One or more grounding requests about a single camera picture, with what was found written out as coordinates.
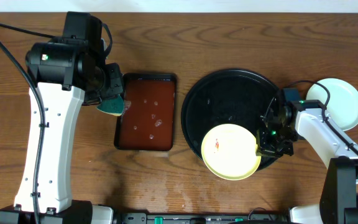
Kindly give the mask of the green yellow sponge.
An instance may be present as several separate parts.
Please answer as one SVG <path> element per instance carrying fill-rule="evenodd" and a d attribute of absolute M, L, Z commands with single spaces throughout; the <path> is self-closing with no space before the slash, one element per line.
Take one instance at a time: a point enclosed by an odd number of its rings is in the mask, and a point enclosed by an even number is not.
<path fill-rule="evenodd" d="M 117 95 L 113 99 L 103 100 L 96 109 L 113 116 L 121 116 L 124 112 L 124 100 Z"/>

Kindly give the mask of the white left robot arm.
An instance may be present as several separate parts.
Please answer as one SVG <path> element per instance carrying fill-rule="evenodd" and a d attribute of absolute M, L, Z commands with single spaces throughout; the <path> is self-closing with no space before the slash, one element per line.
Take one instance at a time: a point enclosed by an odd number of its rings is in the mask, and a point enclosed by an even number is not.
<path fill-rule="evenodd" d="M 114 223 L 111 207 L 75 200 L 70 169 L 76 120 L 82 106 L 124 109 L 119 65 L 106 63 L 108 26 L 84 12 L 68 12 L 63 34 L 36 43 L 19 67 L 29 84 L 30 133 L 25 168 L 14 203 L 0 223 Z"/>

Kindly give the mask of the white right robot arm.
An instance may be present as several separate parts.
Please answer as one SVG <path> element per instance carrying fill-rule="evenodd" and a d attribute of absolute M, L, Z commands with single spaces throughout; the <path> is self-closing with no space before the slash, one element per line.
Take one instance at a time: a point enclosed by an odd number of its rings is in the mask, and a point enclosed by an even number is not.
<path fill-rule="evenodd" d="M 358 145 L 334 122 L 319 100 L 303 100 L 295 88 L 278 91 L 257 131 L 258 156 L 293 155 L 307 141 L 328 171 L 319 203 L 289 211 L 292 223 L 358 223 Z"/>

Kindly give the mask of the yellow plate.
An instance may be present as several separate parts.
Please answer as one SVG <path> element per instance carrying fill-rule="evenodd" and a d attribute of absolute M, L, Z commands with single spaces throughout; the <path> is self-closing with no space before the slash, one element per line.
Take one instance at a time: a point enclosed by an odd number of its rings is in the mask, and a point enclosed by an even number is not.
<path fill-rule="evenodd" d="M 209 130 L 201 143 L 206 167 L 226 180 L 250 177 L 259 167 L 256 137 L 236 124 L 221 124 Z"/>

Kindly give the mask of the light green plate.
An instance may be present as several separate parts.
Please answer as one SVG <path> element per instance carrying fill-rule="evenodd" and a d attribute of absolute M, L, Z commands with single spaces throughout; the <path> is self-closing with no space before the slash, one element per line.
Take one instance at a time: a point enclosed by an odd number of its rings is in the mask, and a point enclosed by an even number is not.
<path fill-rule="evenodd" d="M 318 83 L 330 92 L 328 111 L 334 122 L 348 131 L 358 125 L 358 91 L 348 82 L 338 78 L 325 78 Z"/>

